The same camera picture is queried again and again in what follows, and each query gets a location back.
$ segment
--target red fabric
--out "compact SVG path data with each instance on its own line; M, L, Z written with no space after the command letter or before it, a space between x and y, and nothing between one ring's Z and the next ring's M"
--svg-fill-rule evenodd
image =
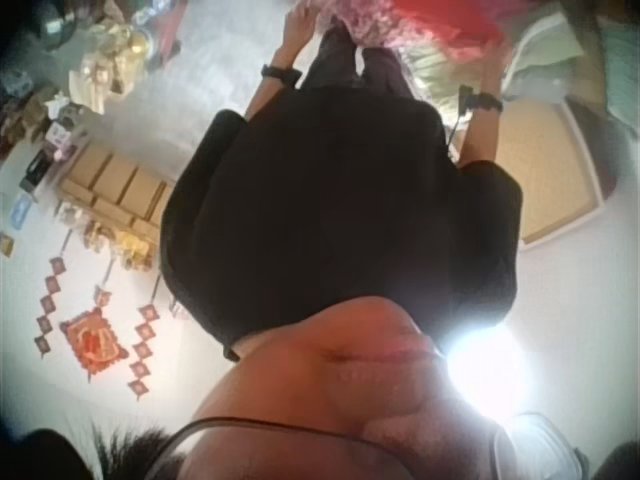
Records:
M477 0L395 0L396 8L420 23L449 55L460 61L482 56L483 47L504 36Z
M491 41L503 39L484 15L491 0L313 0L328 17L337 15L356 43L398 47L435 42L455 62L479 58Z

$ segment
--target black cable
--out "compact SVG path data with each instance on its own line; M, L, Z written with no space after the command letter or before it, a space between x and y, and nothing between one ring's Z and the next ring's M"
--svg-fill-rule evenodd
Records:
M456 130L458 129L458 124L460 123L461 115L458 115L458 119L456 120L455 125L453 126L453 130L451 130L451 134L449 135L449 141L447 142L447 151L451 147L451 141L453 140L453 136L456 134Z

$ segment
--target black watch strap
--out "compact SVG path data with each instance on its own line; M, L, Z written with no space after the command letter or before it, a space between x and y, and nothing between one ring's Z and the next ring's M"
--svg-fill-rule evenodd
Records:
M490 93L480 92L476 98L478 102L476 104L477 108L482 108L483 110L498 110L502 113L502 102Z
M277 78L283 83L283 85L295 88L296 84L300 80L300 77L302 77L302 72L294 68L285 70L283 68L265 65L264 67L262 67L262 76Z

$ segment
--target wristwatch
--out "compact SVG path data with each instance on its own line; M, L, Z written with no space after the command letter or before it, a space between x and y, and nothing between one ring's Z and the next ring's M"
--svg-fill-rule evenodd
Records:
M502 102L490 93L480 92L476 95L476 108L482 108L483 110L498 110L502 113Z
M300 77L302 77L302 72L294 68L285 70L283 68L265 65L264 67L262 67L262 76L277 78L282 82L284 86L295 88L298 80L300 80Z
M483 110L497 110L502 113L502 102L490 93L473 93L473 89L466 85L460 85L458 95L458 114L462 117L467 111L481 108Z

